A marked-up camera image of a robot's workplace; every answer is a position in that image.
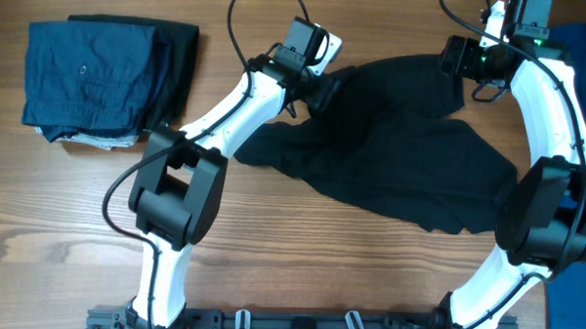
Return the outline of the folded white grey garment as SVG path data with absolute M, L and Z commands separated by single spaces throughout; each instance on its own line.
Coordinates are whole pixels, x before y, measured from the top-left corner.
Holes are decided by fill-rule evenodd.
M 104 150 L 112 150 L 116 147 L 131 147 L 139 140 L 139 136 L 122 136 L 118 138 L 101 138 L 87 134 L 76 134 L 73 136 L 58 137 L 59 142 L 70 142 L 76 144 L 87 144 Z

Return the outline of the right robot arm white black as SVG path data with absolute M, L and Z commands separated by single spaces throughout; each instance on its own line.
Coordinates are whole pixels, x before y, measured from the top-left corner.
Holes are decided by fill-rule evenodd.
M 445 295 L 428 329 L 500 329 L 536 284 L 586 262 L 586 124 L 566 47 L 516 36 L 483 44 L 453 35 L 441 69 L 502 82 L 523 114 L 531 167 L 499 210 L 496 244 L 470 280 Z

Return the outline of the folded black garment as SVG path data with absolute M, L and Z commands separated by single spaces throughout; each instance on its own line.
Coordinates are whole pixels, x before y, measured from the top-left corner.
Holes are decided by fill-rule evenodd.
M 115 15 L 70 15 L 71 21 L 121 22 L 135 25 L 151 25 L 170 41 L 172 53 L 169 71 L 156 100 L 151 103 L 142 121 L 144 130 L 154 130 L 178 118 L 187 106 L 188 93 L 197 60 L 197 44 L 200 30 L 197 25 L 178 21 L 161 21 L 152 18 L 136 18 Z

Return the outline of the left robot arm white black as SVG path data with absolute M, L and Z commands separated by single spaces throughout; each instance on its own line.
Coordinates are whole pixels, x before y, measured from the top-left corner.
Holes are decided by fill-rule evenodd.
M 150 136 L 128 203 L 144 259 L 127 329 L 180 329 L 191 252 L 217 218 L 230 158 L 288 104 L 321 104 L 333 85 L 324 69 L 341 48 L 340 37 L 317 25 L 294 26 L 283 43 L 245 63 L 212 110 Z

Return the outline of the black t-shirt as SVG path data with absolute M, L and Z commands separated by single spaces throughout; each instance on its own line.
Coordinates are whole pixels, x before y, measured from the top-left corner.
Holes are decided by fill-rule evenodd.
M 328 108 L 301 124 L 265 124 L 235 153 L 320 194 L 426 230 L 496 228 L 515 165 L 456 117 L 462 79 L 435 54 L 334 71 Z

